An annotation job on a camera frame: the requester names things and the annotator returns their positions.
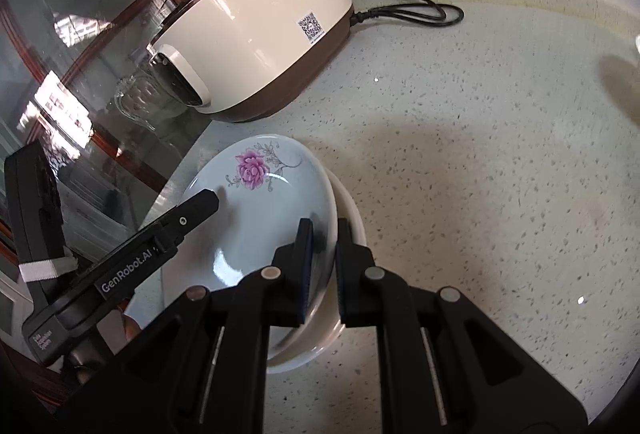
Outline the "white plate pink flower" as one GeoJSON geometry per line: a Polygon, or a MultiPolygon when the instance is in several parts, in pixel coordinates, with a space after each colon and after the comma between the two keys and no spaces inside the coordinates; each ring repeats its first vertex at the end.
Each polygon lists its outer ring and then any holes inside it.
{"type": "Polygon", "coordinates": [[[337,206],[321,162],[303,144],[280,135],[242,139],[216,155],[186,187],[189,199],[214,191],[218,210],[180,243],[162,268],[163,300],[192,286],[221,290],[271,263],[292,243],[300,220],[314,227],[308,307],[303,326],[270,332],[268,370],[302,367],[337,336],[337,318],[322,301],[329,289],[337,239],[337,206]]]}

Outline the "clear glass pitcher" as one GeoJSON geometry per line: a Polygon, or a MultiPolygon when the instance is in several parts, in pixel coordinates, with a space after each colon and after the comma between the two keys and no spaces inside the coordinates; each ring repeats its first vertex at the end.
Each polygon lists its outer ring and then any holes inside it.
{"type": "Polygon", "coordinates": [[[186,105],[174,98],[145,68],[138,68],[132,75],[118,80],[113,102],[119,113],[151,132],[186,111],[186,105]]]}

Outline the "cream rice cooker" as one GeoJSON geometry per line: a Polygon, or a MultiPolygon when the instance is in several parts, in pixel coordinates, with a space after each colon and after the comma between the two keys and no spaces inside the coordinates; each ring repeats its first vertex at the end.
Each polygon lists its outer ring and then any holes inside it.
{"type": "Polygon", "coordinates": [[[148,45],[153,77],[218,121],[277,113],[344,44],[352,0],[182,0],[148,45]]]}

